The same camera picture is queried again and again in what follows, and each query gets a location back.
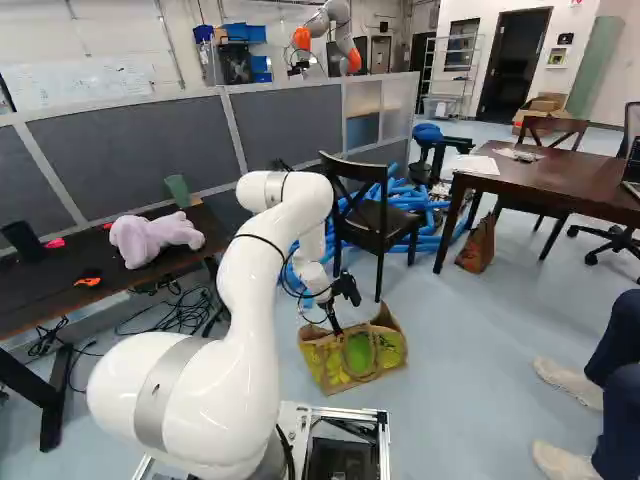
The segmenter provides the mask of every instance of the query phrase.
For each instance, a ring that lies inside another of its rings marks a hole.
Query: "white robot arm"
[[[319,303],[331,284],[318,260],[333,202],[329,181],[305,172],[251,172],[240,203],[262,212],[238,230],[217,275],[231,326],[220,341],[144,333],[100,360],[87,389],[105,430],[203,480],[242,480],[260,463],[279,409],[273,327],[284,255],[296,239],[294,268]]]
[[[351,35],[351,11],[347,0],[327,0],[309,21],[296,29],[293,44],[299,50],[298,58],[309,60],[311,39],[327,33],[332,20],[336,22],[336,45],[344,55],[340,61],[340,74],[356,73],[362,67],[362,59]]]

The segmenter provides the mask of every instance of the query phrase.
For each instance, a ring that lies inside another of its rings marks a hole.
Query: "window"
[[[451,31],[447,45],[447,57],[444,61],[445,72],[464,72],[471,67],[473,50],[476,48],[479,18],[451,22]]]

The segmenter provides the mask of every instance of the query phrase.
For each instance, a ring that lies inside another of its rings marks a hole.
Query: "wooden table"
[[[494,149],[505,147],[540,153],[545,157],[526,164],[494,152]],[[487,142],[474,153],[493,157],[500,175],[454,173],[451,205],[433,273],[440,273],[442,270],[457,214],[468,188],[474,189],[476,194],[471,204],[467,228],[471,228],[473,224],[483,192],[640,228],[640,202],[620,185],[626,164],[624,160],[535,145],[514,146],[499,141]]]
[[[163,207],[141,214],[149,219],[177,210]],[[52,318],[97,302],[109,295],[156,281],[168,273],[204,261],[212,279],[217,264],[214,255],[222,252],[230,236],[206,205],[185,209],[187,217],[200,230],[205,245],[192,252],[186,245],[164,250],[149,265],[127,270],[116,247],[109,243],[109,231],[102,226],[65,237],[66,245],[50,250],[45,260],[35,264],[17,261],[15,255],[0,260],[0,339],[41,325]],[[87,269],[99,269],[98,287],[73,287]],[[49,382],[0,349],[0,382],[42,408],[40,450],[47,452],[60,443],[66,382],[74,347],[64,345],[56,354]]]

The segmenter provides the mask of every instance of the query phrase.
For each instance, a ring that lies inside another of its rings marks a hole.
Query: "cubicle partition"
[[[325,150],[406,168],[418,78],[215,87],[0,117],[0,225],[26,220],[48,240],[171,204],[163,180],[182,174],[234,231],[249,216],[235,183],[277,158],[303,169]]]

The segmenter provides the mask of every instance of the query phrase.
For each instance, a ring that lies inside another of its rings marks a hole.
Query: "brown bag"
[[[496,217],[490,212],[469,234],[464,248],[456,257],[456,265],[467,272],[484,272],[496,253],[495,227]]]
[[[298,331],[298,346],[325,395],[370,382],[407,363],[407,339],[384,302],[374,319],[347,327],[342,335],[305,325]]]

